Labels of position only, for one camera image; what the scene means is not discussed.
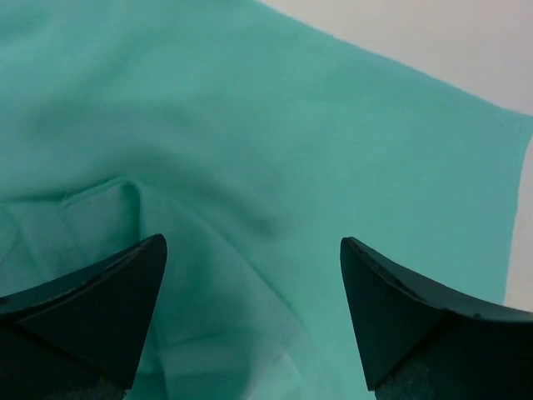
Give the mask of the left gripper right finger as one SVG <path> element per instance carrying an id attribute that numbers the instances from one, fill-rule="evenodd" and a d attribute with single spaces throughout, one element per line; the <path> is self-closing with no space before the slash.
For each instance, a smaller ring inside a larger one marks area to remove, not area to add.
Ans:
<path id="1" fill-rule="evenodd" d="M 458 292 L 345 237 L 341 275 L 378 399 L 530 399 L 532 314 Z"/>

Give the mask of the teal t shirt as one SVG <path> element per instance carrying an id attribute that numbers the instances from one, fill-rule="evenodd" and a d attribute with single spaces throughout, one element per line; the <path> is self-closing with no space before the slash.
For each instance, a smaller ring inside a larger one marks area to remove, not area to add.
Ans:
<path id="1" fill-rule="evenodd" d="M 503 298 L 529 116 L 256 1 L 1 4 L 1 292 L 155 233 L 133 399 L 367 399 L 359 238 Z"/>

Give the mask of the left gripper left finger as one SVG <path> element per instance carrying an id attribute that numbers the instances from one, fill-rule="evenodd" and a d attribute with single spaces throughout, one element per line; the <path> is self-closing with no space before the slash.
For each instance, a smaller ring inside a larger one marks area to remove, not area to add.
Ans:
<path id="1" fill-rule="evenodd" d="M 3 399 L 123 399 L 133 386 L 167 262 L 150 236 L 1 299 Z"/>

